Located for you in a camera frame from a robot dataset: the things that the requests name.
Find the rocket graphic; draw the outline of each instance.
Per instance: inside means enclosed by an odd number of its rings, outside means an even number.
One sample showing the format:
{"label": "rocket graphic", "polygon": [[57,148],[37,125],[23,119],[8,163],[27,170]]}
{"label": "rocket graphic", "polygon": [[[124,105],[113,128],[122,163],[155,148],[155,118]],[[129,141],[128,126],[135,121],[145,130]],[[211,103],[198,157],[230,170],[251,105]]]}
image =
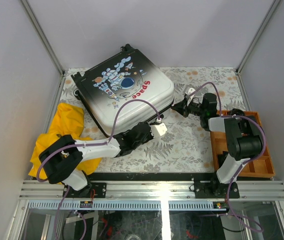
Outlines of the rocket graphic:
{"label": "rocket graphic", "polygon": [[129,70],[133,67],[133,62],[130,62],[126,67],[125,67],[125,70]]}
{"label": "rocket graphic", "polygon": [[109,86],[106,83],[102,83],[98,89],[102,90],[103,92],[105,92],[109,98],[114,99],[116,101],[120,101],[117,97],[117,95],[109,88]]}

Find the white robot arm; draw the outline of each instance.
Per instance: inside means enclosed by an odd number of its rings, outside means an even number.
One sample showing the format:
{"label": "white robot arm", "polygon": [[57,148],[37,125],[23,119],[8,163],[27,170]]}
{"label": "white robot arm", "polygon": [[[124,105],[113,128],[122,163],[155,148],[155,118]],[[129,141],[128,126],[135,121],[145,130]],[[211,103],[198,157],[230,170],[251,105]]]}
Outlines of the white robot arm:
{"label": "white robot arm", "polygon": [[[217,114],[217,96],[213,93],[204,94],[202,103],[193,102],[193,96],[189,96],[194,91],[193,88],[187,89],[184,99],[172,106],[172,109],[185,118],[189,114],[199,116],[200,124],[206,131],[225,133],[227,157],[222,166],[213,174],[209,187],[206,188],[209,190],[207,192],[212,192],[215,197],[224,197],[229,183],[234,182],[233,185],[236,185],[239,169],[242,169],[250,159],[261,153],[263,136],[260,130],[247,119],[219,116]],[[239,109],[233,109],[230,115],[234,114],[244,116],[244,112]],[[247,116],[247,118],[256,121],[253,116]]]}
{"label": "white robot arm", "polygon": [[90,180],[84,172],[76,169],[78,164],[96,158],[115,158],[128,155],[138,146],[164,135],[167,130],[164,123],[140,122],[131,130],[102,140],[74,140],[71,135],[64,135],[42,152],[39,159],[43,163],[53,152],[68,145],[74,146],[59,151],[60,153],[55,154],[43,168],[50,184],[62,182],[75,191],[80,191],[89,185]]}

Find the suitcase with astronaut print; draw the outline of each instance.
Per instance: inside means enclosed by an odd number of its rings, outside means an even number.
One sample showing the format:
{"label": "suitcase with astronaut print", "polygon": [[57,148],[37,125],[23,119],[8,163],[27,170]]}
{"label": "suitcase with astronaut print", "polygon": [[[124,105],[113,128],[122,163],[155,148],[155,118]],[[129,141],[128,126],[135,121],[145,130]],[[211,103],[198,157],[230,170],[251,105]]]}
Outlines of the suitcase with astronaut print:
{"label": "suitcase with astronaut print", "polygon": [[[129,44],[121,52],[87,70],[71,76],[78,95],[95,123],[110,136],[119,108],[129,100],[142,99],[164,117],[174,100],[174,84],[138,49]],[[152,122],[155,111],[143,102],[131,102],[120,112],[114,134],[125,132],[139,122]]]}

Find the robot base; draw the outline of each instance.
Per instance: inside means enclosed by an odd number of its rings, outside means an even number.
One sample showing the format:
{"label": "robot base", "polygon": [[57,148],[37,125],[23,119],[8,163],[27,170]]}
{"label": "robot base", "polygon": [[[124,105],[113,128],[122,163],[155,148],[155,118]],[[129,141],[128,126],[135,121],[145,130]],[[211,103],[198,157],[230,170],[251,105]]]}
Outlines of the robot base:
{"label": "robot base", "polygon": [[93,190],[95,191],[94,198],[106,198],[107,184],[105,182],[92,182],[79,191],[76,191],[71,187],[70,191],[66,195],[66,198],[90,199]]}
{"label": "robot base", "polygon": [[[217,172],[214,173],[210,182],[194,182],[194,192],[196,199],[216,199],[226,198],[229,184],[220,183],[217,177]],[[239,189],[236,182],[231,185],[230,199],[239,199]]]}

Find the orange wooden box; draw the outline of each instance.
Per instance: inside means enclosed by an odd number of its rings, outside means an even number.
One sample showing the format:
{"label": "orange wooden box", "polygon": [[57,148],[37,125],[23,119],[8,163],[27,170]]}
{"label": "orange wooden box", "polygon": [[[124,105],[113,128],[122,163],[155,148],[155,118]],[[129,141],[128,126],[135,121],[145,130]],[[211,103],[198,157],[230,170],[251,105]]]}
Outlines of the orange wooden box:
{"label": "orange wooden box", "polygon": [[[226,110],[222,111],[223,115],[227,114]],[[255,116],[257,123],[261,126],[259,114],[255,111],[245,111],[246,116]],[[213,164],[214,170],[219,169],[218,155],[222,154],[223,151],[228,151],[227,139],[224,132],[210,132],[212,153],[213,153]],[[274,171],[273,163],[270,157],[268,146],[259,159],[249,162],[239,174],[240,177],[253,177],[253,178],[271,178],[276,175]]]}

